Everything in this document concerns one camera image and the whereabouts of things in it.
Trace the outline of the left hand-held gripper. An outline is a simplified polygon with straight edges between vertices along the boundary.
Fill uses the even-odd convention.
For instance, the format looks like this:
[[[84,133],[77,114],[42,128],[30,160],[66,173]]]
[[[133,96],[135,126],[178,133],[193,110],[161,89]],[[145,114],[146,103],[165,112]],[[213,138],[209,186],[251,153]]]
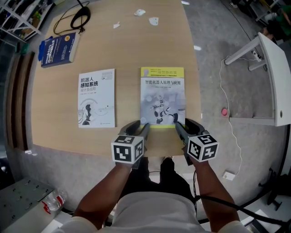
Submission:
[[[149,130],[150,124],[141,125],[140,121],[133,121],[122,127],[119,132],[121,136],[117,136],[111,143],[112,160],[138,169],[144,156],[144,142],[148,138]]]

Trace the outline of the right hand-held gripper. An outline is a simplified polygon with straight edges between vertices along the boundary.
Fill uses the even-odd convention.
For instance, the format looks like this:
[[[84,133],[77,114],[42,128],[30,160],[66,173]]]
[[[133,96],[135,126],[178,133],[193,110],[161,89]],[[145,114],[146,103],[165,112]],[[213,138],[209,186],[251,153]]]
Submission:
[[[217,156],[219,142],[210,134],[203,134],[204,127],[198,122],[186,118],[185,127],[180,123],[175,123],[175,129],[183,142],[186,142],[185,159],[187,165],[192,165],[192,159],[197,162],[205,162]]]

